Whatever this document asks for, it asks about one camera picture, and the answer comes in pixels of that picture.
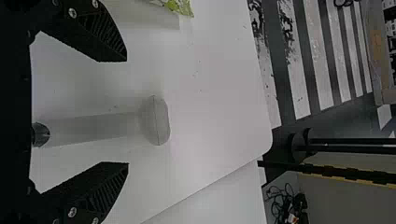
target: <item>black cable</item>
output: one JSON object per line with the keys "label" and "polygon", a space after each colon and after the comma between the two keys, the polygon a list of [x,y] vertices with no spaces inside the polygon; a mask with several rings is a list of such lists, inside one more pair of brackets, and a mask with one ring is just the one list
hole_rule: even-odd
{"label": "black cable", "polygon": [[290,203],[290,208],[287,208],[288,213],[293,209],[294,201],[294,190],[290,183],[286,183],[284,189],[280,189],[277,186],[271,186],[266,192],[267,198],[264,200],[266,203],[272,201],[271,214],[276,218],[274,224],[282,223],[281,218],[285,215],[284,204],[285,202]]}

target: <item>striped floor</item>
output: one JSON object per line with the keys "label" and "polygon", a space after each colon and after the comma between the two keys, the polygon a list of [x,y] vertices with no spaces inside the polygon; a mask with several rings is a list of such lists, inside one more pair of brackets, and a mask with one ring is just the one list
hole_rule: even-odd
{"label": "striped floor", "polygon": [[[332,0],[247,4],[273,130],[372,94],[359,2],[340,9]],[[390,106],[379,107],[372,126],[387,129],[391,117]],[[265,177],[261,169],[262,184]]]}

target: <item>green object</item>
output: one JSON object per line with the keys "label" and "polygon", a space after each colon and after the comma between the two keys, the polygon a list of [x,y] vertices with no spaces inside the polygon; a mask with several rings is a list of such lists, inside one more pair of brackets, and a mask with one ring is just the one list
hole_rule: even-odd
{"label": "green object", "polygon": [[171,11],[179,13],[181,15],[194,17],[191,10],[190,0],[149,0],[150,3],[167,7]]}

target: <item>white tabletop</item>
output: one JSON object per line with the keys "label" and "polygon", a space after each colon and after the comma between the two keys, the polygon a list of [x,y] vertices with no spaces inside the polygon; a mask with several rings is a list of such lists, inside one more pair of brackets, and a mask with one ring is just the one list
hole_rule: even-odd
{"label": "white tabletop", "polygon": [[227,175],[144,224],[186,223],[266,224],[257,162],[253,161]]}
{"label": "white tabletop", "polygon": [[[32,46],[34,120],[134,113],[156,94],[171,137],[133,136],[35,150],[31,177],[50,189],[99,161],[127,161],[115,204],[141,223],[266,153],[272,134],[246,1],[192,1],[195,18],[141,0],[106,0],[128,63],[96,63],[45,35]],[[110,213],[108,223],[118,223]]]}

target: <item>screw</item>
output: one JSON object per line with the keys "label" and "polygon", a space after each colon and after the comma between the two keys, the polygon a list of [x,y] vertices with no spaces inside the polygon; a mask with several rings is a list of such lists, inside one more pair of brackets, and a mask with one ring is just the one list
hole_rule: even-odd
{"label": "screw", "polygon": [[94,218],[92,221],[92,224],[98,224],[98,223],[99,223],[99,218],[97,218],[97,217]]}
{"label": "screw", "polygon": [[76,207],[72,207],[70,208],[69,214],[67,214],[69,217],[75,217],[77,213],[77,208]]}
{"label": "screw", "polygon": [[73,8],[69,8],[69,16],[73,19],[75,19],[77,17],[77,12],[75,9]]}
{"label": "screw", "polygon": [[92,0],[92,5],[93,5],[95,8],[99,8],[99,2],[98,2],[98,0]]}

